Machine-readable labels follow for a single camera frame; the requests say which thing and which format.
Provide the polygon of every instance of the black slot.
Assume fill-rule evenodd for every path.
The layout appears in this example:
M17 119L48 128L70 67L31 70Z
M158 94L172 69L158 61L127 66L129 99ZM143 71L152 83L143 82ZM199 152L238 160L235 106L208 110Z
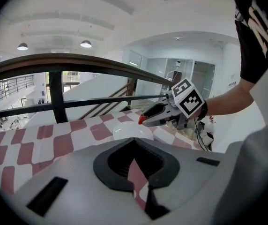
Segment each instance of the black slot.
M138 166L147 179L163 167L161 156L137 144L135 141L112 153L108 157L108 165L119 176L127 178L133 159L136 159Z
M145 111L143 113L143 116L147 116L148 118L151 118L153 116L163 113L164 110L165 110L165 105L163 105L162 103L155 104L151 108L149 108L147 111Z
M67 180L55 177L50 181L44 189L41 190L36 197L27 205L27 207L40 216L44 216L52 203L55 201L61 190L66 185Z
M209 165L212 165L212 166L215 166L215 167L217 167L219 165L219 163L220 163L220 161L213 160L213 159L210 159L210 158L205 158L205 157L199 157L196 160L198 162L209 164Z

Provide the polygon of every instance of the cable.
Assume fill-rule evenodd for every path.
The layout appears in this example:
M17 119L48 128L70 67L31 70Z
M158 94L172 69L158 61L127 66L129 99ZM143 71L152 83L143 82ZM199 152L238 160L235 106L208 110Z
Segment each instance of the cable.
M199 132L199 129L198 129L198 125L196 124L195 119L194 119L194 123L195 123L196 131L197 131L196 138L198 139L199 145L201 146L201 148L202 148L204 151L208 151L208 152L209 152L209 150L207 149L206 145L204 144L204 142L203 142L203 140L202 140L202 138L201 138L201 135L200 135L200 132ZM202 145L201 145L201 143L200 143L199 136L200 136L201 142L203 143L203 146L205 147L205 149L202 147Z

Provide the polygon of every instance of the checkered cloth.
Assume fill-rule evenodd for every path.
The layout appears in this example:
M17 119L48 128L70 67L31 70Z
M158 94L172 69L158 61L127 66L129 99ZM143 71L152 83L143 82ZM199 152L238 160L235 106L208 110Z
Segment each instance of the checkered cloth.
M113 141L114 127L125 121L138 122L141 112L130 110L41 127L0 132L0 188L14 194L25 182L60 157L91 145ZM154 139L190 149L198 146L167 126L150 127ZM136 200L144 208L147 180L133 161L129 180Z

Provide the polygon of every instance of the black sleeve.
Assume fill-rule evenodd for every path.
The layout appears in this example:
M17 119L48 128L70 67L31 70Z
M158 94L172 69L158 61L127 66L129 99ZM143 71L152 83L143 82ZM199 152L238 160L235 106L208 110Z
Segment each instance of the black sleeve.
M240 77L257 83L268 68L267 60L252 30L242 22L235 24L241 51Z

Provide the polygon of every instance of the balcony railing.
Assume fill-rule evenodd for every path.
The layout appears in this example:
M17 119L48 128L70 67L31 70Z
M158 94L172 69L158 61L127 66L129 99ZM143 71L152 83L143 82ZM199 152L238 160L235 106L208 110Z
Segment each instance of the balcony railing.
M164 97L164 95L144 95L64 101L62 94L62 72L67 70L119 75L158 83L169 87L173 85L171 81L152 73L120 62L98 57L68 53L48 53L23 56L0 62L0 80L19 75L49 72L52 103L3 110L0 111L0 117L53 110L56 122L62 123L68 121L65 111L66 108Z
M33 75L21 76L17 78L4 79L0 81L0 101L7 98L12 93L16 93L29 86L33 86Z

